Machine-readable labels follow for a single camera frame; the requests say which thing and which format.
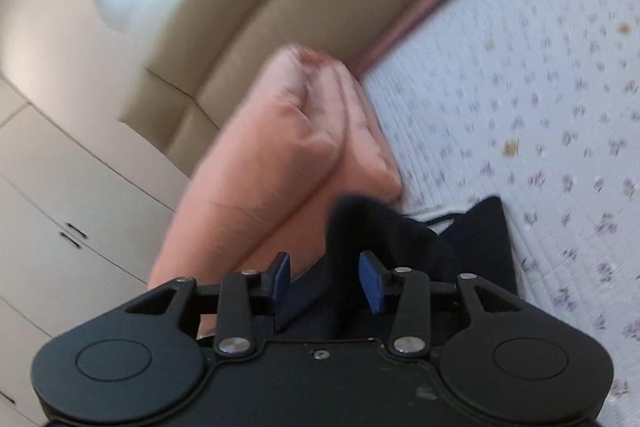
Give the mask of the pink folded quilt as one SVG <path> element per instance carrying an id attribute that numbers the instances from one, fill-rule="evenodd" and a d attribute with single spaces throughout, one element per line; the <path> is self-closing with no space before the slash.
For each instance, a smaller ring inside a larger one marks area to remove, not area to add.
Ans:
<path id="1" fill-rule="evenodd" d="M 266 269 L 281 251 L 300 277 L 326 250 L 335 199 L 396 202 L 401 192 L 395 158 L 346 66 L 282 46 L 196 167 L 148 286 L 177 277 L 217 284 Z"/>

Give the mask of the floral white bedspread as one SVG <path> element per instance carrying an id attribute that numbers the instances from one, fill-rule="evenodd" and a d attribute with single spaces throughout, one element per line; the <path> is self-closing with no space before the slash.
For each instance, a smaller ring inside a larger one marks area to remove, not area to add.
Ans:
<path id="1" fill-rule="evenodd" d="M 451 0 L 363 83 L 406 213 L 503 201 L 523 297 L 614 361 L 639 421 L 639 0 Z"/>

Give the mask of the cream wardrobe cabinet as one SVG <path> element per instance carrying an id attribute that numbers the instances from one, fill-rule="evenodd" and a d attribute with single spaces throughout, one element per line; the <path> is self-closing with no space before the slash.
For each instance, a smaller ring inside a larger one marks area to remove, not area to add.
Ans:
<path id="1" fill-rule="evenodd" d="M 44 423 L 32 358 L 144 291 L 173 214 L 1 83 L 2 425 Z"/>

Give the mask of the navy striped track pants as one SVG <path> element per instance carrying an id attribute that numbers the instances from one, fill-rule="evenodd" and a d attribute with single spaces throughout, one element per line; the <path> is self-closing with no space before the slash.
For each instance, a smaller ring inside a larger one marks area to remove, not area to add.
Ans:
<path id="1" fill-rule="evenodd" d="M 274 332 L 298 340 L 384 338 L 390 321 L 371 311 L 359 280 L 359 258 L 370 251 L 387 270 L 406 267 L 433 282 L 474 273 L 510 293 L 518 283 L 501 199 L 490 196 L 451 215 L 440 233 L 377 199 L 347 195 L 335 205 L 326 253 L 291 284 Z"/>

